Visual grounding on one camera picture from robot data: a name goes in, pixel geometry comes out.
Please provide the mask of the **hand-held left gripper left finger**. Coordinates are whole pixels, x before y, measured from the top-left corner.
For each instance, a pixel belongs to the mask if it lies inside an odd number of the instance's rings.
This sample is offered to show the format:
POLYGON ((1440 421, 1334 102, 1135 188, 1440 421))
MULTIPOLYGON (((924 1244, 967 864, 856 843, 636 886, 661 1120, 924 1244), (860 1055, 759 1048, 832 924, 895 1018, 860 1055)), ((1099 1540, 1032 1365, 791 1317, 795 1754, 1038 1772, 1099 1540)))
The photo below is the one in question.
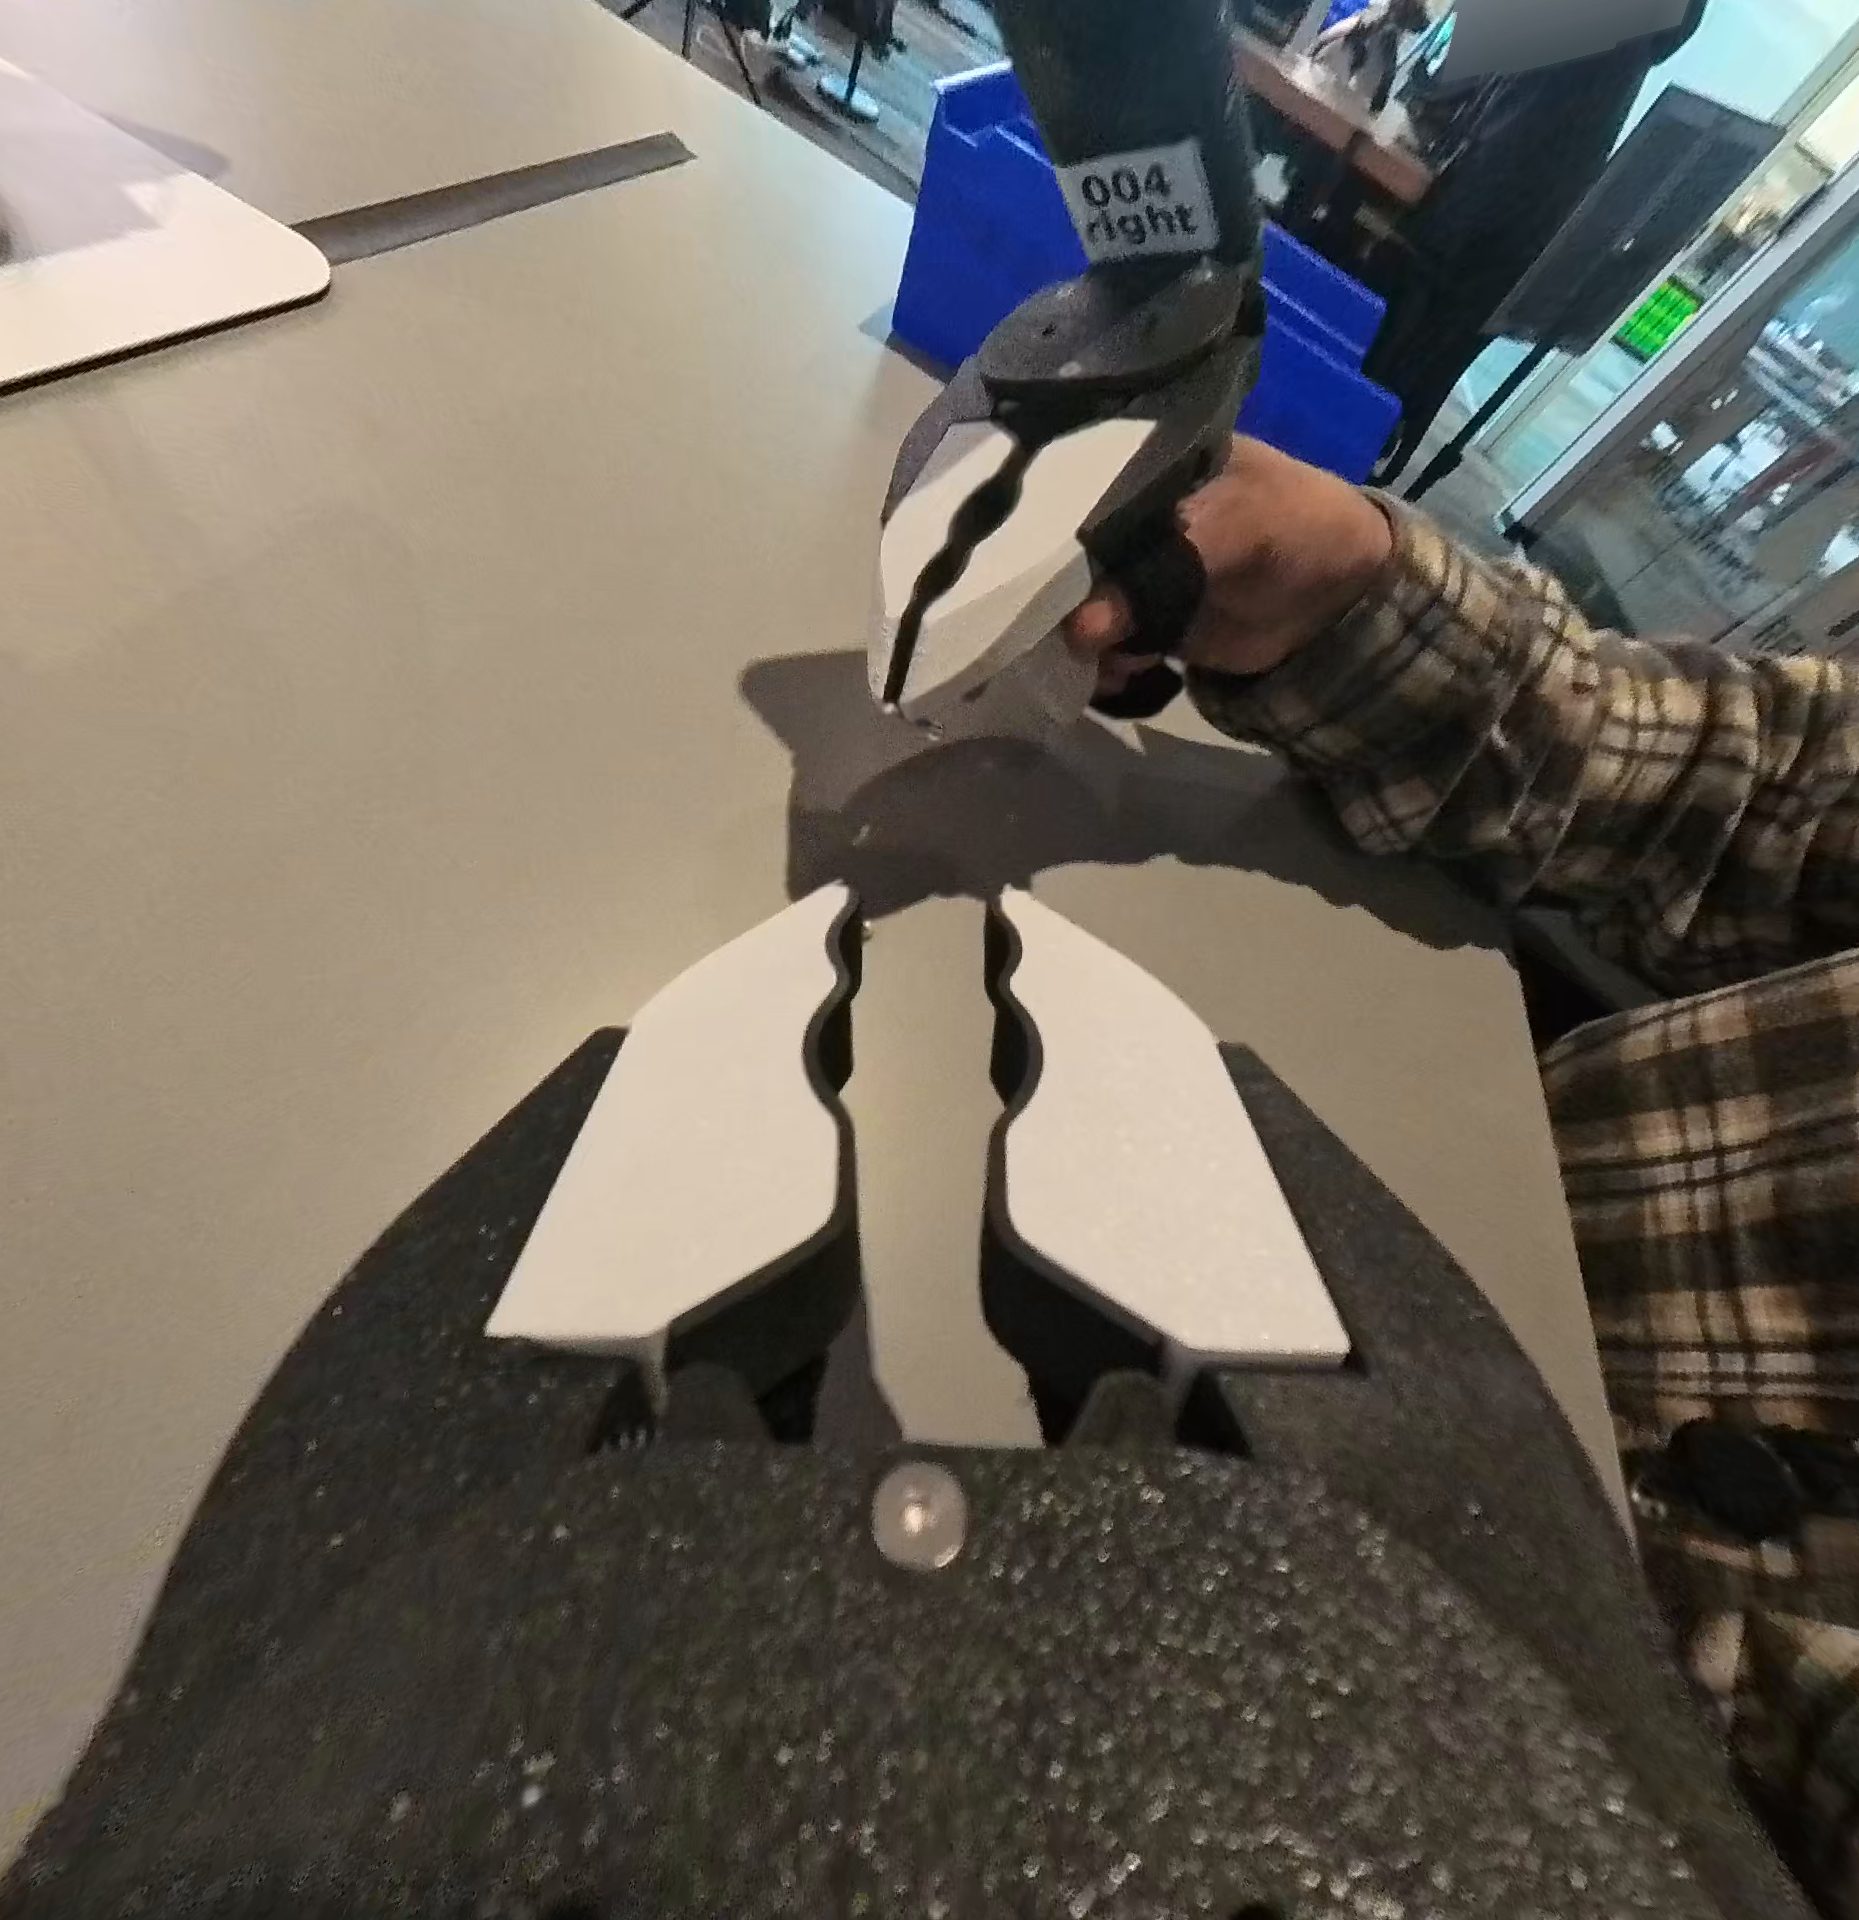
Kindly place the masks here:
POLYGON ((625 1363, 654 1407, 719 1372, 772 1439, 809 1442, 860 1302, 858 987, 844 880, 663 982, 620 1033, 485 1338, 625 1363))

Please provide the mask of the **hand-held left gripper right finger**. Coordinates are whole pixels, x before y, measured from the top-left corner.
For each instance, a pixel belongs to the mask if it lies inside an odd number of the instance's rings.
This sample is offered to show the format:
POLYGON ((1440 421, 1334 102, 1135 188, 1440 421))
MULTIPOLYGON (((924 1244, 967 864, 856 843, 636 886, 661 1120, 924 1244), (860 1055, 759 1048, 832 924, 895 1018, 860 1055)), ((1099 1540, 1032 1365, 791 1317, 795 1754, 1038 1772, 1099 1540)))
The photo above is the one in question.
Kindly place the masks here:
POLYGON ((980 1302, 1059 1444, 1106 1383, 1204 1431, 1238 1373, 1353 1359, 1299 1214, 1211 1027, 1022 890, 986 910, 980 1302))

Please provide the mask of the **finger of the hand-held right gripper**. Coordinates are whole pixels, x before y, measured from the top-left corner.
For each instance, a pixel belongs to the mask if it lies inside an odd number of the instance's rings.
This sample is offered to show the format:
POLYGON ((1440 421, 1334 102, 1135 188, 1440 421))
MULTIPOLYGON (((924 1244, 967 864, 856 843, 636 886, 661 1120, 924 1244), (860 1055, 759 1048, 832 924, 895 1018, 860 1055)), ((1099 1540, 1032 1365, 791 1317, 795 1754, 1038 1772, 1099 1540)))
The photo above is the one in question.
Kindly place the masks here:
POLYGON ((1149 421, 1099 421, 1038 450, 1022 444, 1010 520, 932 612, 896 718, 951 737, 1059 732, 1089 708, 1094 666, 1059 638, 1090 594, 1081 524, 1151 437, 1149 421))
POLYGON ((1022 442, 1005 427, 951 427, 882 524, 868 641, 869 692, 900 703, 927 658, 932 612, 1005 526, 1022 483, 1022 442))

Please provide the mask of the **blue plastic bin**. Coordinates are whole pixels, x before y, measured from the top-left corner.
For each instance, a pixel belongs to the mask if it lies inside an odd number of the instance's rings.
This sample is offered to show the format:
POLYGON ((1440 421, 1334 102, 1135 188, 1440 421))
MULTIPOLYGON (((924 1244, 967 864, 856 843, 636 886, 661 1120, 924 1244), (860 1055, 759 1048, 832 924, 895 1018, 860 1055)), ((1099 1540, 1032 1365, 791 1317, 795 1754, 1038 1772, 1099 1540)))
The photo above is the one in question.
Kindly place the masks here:
MULTIPOLYGON (((1019 302, 1082 273, 1087 259, 1056 170, 1006 63, 936 87, 892 334, 953 367, 1019 302)), ((1268 332, 1238 430, 1364 483, 1399 421, 1399 398, 1365 372, 1386 305, 1325 257, 1264 223, 1268 332)))

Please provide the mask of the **person's right forearm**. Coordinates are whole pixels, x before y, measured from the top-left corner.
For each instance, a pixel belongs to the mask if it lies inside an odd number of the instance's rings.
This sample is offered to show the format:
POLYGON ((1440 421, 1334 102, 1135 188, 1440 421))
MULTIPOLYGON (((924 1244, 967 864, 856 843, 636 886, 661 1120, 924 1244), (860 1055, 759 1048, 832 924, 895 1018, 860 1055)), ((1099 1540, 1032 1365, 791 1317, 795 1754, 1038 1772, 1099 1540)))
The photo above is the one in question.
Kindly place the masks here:
POLYGON ((1211 726, 1364 851, 1559 910, 1666 994, 1859 950, 1859 663, 1601 631, 1547 573, 1369 505, 1375 586, 1280 663, 1193 666, 1211 726))

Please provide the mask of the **person's right hand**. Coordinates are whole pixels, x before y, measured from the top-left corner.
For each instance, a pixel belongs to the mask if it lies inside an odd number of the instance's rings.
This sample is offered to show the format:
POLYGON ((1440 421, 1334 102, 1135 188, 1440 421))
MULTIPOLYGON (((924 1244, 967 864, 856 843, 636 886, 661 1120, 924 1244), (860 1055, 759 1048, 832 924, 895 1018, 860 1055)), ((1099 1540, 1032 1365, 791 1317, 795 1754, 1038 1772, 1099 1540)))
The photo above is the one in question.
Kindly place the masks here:
POLYGON ((1106 694, 1167 663, 1256 680, 1354 611, 1393 551, 1375 496, 1234 437, 1172 534, 1106 573, 1059 635, 1106 694))

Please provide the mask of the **wooden office desk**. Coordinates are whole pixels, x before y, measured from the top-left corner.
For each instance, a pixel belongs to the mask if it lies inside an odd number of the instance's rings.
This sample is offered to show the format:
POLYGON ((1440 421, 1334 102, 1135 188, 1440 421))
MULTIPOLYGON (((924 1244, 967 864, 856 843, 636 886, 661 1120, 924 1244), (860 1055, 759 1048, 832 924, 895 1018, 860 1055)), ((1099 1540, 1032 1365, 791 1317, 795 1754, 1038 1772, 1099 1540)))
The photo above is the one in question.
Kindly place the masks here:
POLYGON ((1386 199, 1415 207, 1425 197, 1437 168, 1422 158, 1397 102, 1373 109, 1369 97, 1338 81, 1327 63, 1273 46, 1243 27, 1233 32, 1233 61, 1248 97, 1386 199))

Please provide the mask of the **green display screen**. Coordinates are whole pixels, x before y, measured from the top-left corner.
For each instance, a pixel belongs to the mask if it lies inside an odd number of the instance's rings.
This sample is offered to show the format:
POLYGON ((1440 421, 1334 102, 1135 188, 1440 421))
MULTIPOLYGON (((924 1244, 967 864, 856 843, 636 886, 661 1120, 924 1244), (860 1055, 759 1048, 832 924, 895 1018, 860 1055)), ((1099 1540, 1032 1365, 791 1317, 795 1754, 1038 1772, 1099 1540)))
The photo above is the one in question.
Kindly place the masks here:
POLYGON ((1704 298, 1707 295, 1690 282, 1668 274, 1621 316, 1611 345, 1633 363, 1646 366, 1685 332, 1704 307, 1704 298))

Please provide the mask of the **black light panel on tripod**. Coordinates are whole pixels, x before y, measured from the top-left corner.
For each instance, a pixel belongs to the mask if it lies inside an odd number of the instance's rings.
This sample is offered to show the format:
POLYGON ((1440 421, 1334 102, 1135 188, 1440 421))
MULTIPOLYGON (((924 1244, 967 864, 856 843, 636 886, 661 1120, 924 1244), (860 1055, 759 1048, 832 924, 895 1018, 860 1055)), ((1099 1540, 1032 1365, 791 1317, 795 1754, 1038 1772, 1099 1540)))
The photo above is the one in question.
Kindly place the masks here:
POLYGON ((1524 355, 1415 476, 1420 501, 1462 462, 1479 431, 1551 355, 1586 355, 1759 170, 1783 128, 1668 87, 1607 160, 1563 228, 1486 322, 1524 355))

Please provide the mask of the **person's plaid shirt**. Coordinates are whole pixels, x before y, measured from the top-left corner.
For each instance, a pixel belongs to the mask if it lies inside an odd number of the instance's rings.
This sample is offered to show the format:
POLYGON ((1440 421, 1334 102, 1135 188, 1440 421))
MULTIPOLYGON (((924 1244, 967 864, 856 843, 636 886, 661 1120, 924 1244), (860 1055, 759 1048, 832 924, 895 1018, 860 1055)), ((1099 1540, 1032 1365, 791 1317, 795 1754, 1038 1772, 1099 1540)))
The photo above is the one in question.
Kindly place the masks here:
POLYGON ((1675 1663, 1859 1915, 1859 950, 1591 1022, 1542 1086, 1675 1663))

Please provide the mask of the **white tablet stand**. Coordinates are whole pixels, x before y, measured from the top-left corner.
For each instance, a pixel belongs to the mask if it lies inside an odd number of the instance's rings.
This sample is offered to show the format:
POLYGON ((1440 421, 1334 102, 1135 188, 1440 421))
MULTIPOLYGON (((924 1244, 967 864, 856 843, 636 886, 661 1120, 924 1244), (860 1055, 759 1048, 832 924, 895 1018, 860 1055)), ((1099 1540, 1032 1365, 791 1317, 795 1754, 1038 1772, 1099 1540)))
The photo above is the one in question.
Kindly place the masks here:
POLYGON ((329 283, 311 241, 0 58, 0 397, 329 283))

